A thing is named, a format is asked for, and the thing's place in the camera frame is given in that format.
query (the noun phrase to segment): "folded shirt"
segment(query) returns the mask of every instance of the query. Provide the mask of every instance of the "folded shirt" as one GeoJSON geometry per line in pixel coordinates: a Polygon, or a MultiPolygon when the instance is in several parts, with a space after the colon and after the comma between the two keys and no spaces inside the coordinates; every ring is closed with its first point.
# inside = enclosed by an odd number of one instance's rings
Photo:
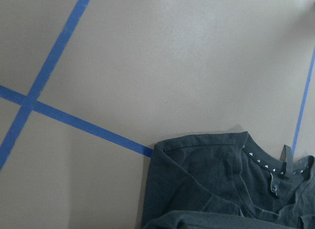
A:
{"type": "Polygon", "coordinates": [[[209,220],[215,214],[314,229],[313,163],[313,156],[296,163],[292,156],[286,162],[276,160],[248,132],[162,141],[155,145],[150,161],[142,227],[167,223],[170,214],[182,225],[185,218],[200,221],[201,213],[203,220],[209,216],[204,228],[212,228],[209,220]]]}

